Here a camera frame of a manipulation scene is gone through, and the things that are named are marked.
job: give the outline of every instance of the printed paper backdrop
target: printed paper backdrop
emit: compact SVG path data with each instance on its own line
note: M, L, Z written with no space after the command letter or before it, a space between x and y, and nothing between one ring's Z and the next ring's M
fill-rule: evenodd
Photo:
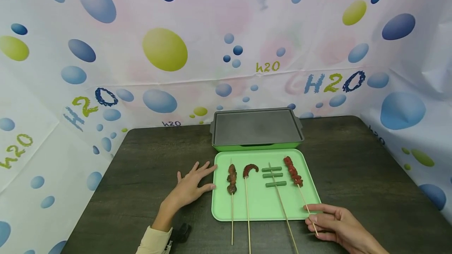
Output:
M452 0L0 10L2 254L59 254L128 130L231 109L360 117L452 222Z

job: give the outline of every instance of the hand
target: hand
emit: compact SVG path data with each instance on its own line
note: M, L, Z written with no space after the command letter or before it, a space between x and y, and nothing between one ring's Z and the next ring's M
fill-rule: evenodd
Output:
M312 223L315 223L319 231L318 239L334 241L351 254L388 254L349 210L327 204L308 204L308 207L311 211L324 212L311 214L305 220L312 232L314 231Z

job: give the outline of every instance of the yellow-green bubble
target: yellow-green bubble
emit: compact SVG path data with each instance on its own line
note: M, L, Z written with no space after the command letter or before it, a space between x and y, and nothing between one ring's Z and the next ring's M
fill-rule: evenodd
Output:
M187 63L187 46L169 29L151 29L144 36L142 46L149 62L160 70L177 71Z
M363 0L357 0L350 4L350 6L344 11L344 14L342 15L342 22L344 25L354 25L366 13L367 5L366 2Z
M0 49L10 59L24 61L30 54L28 46L18 38L4 35L0 37Z

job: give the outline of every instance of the table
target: table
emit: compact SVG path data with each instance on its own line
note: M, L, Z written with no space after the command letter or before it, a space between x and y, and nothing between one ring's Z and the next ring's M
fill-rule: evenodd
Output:
M346 207L390 253L450 253L452 226L357 117L301 120L298 147L324 203ZM213 161L208 125L131 130L78 221L62 254L134 254L176 172ZM212 175L202 183L212 181ZM182 209L175 227L193 226L175 254L247 253L246 222L216 221L211 194ZM291 222L300 253L346 253ZM252 222L253 253L295 253L284 221Z

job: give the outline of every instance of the green tray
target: green tray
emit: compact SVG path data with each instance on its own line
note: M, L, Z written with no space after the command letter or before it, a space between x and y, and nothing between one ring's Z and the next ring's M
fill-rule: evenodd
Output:
M273 182L273 179L262 177L262 168L268 168L268 162L272 167L282 167L283 177L275 178L276 181L287 181L286 186L278 186L282 203L289 220L304 220L308 217L307 211L303 209L304 202L300 191L292 182L288 168L283 159L289 156L294 167L303 179L304 198L308 204L321 203L309 169L304 161L303 154L297 149L276 150L253 150L253 151L227 151L220 152L215 157L218 168L213 174L213 182L217 186L212 194L212 215L218 221L231 221L231 195L227 192L226 178L228 168L235 165L237 171L237 192L234 194L234 221L247 221L246 215L246 192L243 169L248 164L255 164L259 172L250 171L247 178L248 204L250 210L250 221L284 221L284 213L277 196L276 188L265 187L265 183Z

